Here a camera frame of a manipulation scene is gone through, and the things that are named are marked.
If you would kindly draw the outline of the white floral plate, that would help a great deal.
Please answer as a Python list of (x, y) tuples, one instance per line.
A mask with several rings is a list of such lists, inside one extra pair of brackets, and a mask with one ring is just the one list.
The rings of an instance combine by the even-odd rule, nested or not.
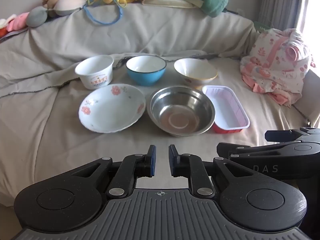
[(135, 86), (112, 84), (91, 92), (80, 104), (81, 124), (97, 133), (116, 133), (136, 123), (146, 108), (144, 94)]

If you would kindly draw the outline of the cream gold-rimmed bowl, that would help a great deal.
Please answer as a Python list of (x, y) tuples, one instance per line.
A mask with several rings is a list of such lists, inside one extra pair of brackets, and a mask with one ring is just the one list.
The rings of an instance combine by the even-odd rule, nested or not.
[(174, 70), (187, 85), (193, 87), (204, 86), (218, 75), (217, 69), (212, 64), (200, 59), (179, 59), (174, 63)]

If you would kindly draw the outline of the blue enamel bowl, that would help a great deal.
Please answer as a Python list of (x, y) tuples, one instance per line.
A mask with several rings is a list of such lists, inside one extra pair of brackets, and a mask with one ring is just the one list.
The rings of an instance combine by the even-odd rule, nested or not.
[(153, 55), (140, 55), (129, 59), (126, 69), (129, 77), (140, 86), (154, 85), (165, 73), (167, 63)]

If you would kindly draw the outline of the stainless steel bowl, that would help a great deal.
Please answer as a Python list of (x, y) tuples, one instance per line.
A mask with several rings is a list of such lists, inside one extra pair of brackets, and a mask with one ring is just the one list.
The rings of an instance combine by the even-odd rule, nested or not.
[(152, 122), (176, 137), (208, 131), (215, 121), (215, 108), (203, 92), (187, 86), (170, 86), (152, 93), (146, 110)]

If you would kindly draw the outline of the red foil tray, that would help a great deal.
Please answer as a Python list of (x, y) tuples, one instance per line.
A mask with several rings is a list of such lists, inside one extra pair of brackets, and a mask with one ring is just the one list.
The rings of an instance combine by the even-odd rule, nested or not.
[(250, 120), (232, 89), (226, 86), (206, 85), (202, 92), (208, 96), (215, 108), (215, 133), (241, 132), (250, 126)]

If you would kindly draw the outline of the grey sofa cover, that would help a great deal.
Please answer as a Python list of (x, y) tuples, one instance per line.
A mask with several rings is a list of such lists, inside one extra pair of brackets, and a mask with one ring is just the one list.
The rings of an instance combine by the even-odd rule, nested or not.
[[(265, 144), (269, 129), (319, 124), (319, 78), (310, 70), (303, 96), (293, 107), (278, 105), (268, 95), (253, 93), (242, 81), (240, 58), (253, 48), (258, 33), (251, 20), (223, 13), (211, 18), (199, 9), (129, 5), (112, 26), (91, 22), (83, 11), (54, 19), (1, 43), (1, 204), (12, 206), (25, 187), (103, 156), (121, 159), (154, 144), (157, 176), (140, 187), (182, 186), (165, 175), (170, 144), (203, 159), (215, 155), (221, 141)], [(89, 91), (75, 74), (81, 61), (97, 55), (114, 58), (113, 82), (132, 84), (125, 59), (156, 55), (168, 61), (164, 76), (145, 95), (180, 85), (176, 59), (204, 56), (217, 69), (213, 84), (234, 90), (250, 119), (237, 134), (208, 131), (171, 137), (144, 114), (131, 127), (99, 134), (82, 126), (78, 109)]]

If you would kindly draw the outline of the pink patterned cloth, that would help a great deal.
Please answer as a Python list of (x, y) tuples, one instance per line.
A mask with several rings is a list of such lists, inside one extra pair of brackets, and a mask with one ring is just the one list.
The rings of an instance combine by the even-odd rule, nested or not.
[(279, 105), (290, 107), (302, 97), (304, 78), (315, 66), (300, 32), (269, 29), (241, 59), (240, 73), (253, 92), (268, 94)]

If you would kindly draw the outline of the white grey plush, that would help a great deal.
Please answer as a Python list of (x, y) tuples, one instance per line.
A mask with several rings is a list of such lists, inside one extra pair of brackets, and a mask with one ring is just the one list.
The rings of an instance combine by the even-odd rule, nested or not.
[(31, 10), (26, 18), (28, 27), (39, 27), (48, 17), (68, 16), (84, 7), (86, 0), (54, 0), (55, 4), (43, 5)]

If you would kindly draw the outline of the pink plush toy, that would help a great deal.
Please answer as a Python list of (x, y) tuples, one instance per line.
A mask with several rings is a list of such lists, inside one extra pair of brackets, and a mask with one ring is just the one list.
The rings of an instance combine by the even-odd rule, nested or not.
[(29, 12), (25, 12), (19, 15), (11, 15), (7, 19), (1, 18), (0, 19), (0, 36), (4, 37), (10, 32), (13, 31), (19, 31), (21, 29), (24, 29), (27, 24), (27, 16), (29, 15)]

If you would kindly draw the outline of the cream cloth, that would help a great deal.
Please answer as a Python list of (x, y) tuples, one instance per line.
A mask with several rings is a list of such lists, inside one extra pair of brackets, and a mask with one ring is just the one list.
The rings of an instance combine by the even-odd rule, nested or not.
[(203, 1), (202, 0), (142, 0), (142, 5), (193, 9), (193, 8), (201, 8), (203, 5)]

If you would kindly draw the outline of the grey curtain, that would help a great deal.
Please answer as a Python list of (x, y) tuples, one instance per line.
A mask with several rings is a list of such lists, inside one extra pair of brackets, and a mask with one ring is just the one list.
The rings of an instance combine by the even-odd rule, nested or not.
[(309, 0), (262, 0), (258, 22), (269, 28), (302, 32)]

